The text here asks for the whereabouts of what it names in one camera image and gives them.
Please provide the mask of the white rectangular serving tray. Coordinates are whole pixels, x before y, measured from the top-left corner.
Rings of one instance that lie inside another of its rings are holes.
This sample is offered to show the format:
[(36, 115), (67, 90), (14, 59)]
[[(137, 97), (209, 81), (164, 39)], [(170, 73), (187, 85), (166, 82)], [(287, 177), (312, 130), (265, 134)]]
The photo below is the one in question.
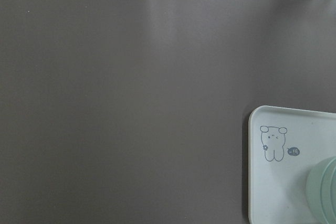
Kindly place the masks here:
[(263, 105), (248, 126), (250, 223), (318, 223), (306, 181), (320, 161), (335, 156), (335, 114)]

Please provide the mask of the stacked green bowls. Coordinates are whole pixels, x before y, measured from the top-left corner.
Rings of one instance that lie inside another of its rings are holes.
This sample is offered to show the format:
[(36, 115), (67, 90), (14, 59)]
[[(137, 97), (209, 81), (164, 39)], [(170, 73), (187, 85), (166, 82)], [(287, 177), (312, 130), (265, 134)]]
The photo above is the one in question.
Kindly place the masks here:
[(306, 198), (320, 223), (335, 223), (335, 157), (316, 164), (306, 182)]

